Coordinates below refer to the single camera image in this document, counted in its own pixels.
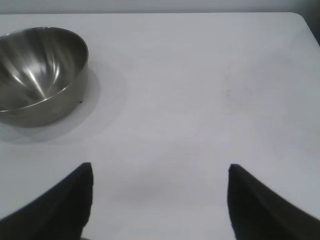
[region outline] white table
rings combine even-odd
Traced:
[[[231,240],[228,168],[320,218],[320,48],[294,13],[0,15],[89,47],[83,103],[0,125],[0,217],[92,162],[91,240]]]

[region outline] stainless steel bowl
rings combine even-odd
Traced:
[[[0,121],[21,127],[53,122],[81,101],[88,47],[66,29],[36,27],[0,37]]]

